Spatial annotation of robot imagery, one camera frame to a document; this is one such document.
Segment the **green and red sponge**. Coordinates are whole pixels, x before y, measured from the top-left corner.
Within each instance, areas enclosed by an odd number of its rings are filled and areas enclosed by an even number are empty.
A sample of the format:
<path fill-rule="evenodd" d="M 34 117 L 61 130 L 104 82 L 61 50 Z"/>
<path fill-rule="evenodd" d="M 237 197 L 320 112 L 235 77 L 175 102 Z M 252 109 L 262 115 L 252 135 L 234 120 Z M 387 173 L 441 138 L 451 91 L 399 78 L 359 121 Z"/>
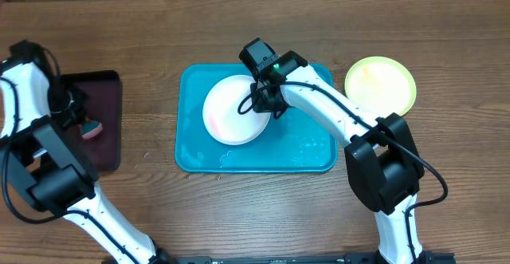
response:
<path fill-rule="evenodd" d="M 84 140 L 95 138 L 103 131 L 102 123 L 96 120 L 85 121 L 81 126 L 81 135 Z"/>

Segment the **white plastic plate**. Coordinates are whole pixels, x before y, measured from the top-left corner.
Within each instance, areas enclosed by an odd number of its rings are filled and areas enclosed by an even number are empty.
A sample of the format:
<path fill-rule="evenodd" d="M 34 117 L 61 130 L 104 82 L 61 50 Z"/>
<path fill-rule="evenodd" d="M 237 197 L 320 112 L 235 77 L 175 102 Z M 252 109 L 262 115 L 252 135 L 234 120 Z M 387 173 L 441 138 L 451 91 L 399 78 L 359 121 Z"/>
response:
<path fill-rule="evenodd" d="M 240 114 L 238 107 L 251 93 L 252 77 L 234 75 L 219 81 L 207 94 L 202 118 L 206 130 L 217 141 L 241 145 L 254 140 L 267 126 L 270 113 L 250 109 Z"/>

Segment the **yellow-green plastic plate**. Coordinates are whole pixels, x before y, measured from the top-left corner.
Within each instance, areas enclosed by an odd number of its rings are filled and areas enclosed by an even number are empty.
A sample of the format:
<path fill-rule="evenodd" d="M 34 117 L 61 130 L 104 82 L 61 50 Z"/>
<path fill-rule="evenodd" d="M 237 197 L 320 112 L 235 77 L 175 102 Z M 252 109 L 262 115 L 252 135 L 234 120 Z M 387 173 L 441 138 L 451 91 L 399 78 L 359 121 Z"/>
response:
<path fill-rule="evenodd" d="M 410 71 L 389 57 L 365 57 L 347 71 L 347 98 L 379 116 L 404 116 L 413 107 L 417 86 Z"/>

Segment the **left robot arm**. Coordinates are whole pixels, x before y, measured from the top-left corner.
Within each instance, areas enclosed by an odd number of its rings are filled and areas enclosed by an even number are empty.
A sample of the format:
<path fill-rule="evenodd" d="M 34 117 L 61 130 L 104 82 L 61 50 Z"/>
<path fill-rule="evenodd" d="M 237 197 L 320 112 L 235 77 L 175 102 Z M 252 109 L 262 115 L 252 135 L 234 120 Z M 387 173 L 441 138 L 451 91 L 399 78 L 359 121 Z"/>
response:
<path fill-rule="evenodd" d="M 41 222 L 66 219 L 94 238 L 113 263 L 174 258 L 127 221 L 99 176 L 120 164 L 122 83 L 113 70 L 64 75 L 45 47 L 27 40 L 1 63 L 4 125 L 1 189 L 15 190 Z"/>

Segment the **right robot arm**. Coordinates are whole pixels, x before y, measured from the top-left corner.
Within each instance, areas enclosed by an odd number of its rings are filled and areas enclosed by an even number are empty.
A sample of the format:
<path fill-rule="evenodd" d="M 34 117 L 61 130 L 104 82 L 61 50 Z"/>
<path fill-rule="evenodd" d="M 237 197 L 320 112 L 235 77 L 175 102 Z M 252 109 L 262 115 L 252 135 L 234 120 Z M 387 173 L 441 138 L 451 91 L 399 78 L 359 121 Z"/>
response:
<path fill-rule="evenodd" d="M 252 73 L 248 111 L 271 112 L 279 118 L 298 108 L 326 129 L 342 146 L 349 185 L 358 200 L 375 214 L 379 230 L 378 263 L 419 263 L 412 206 L 424 175 L 408 124 L 396 113 L 376 116 L 351 103 L 325 82 L 299 54 L 277 54 L 256 38 L 239 54 Z"/>

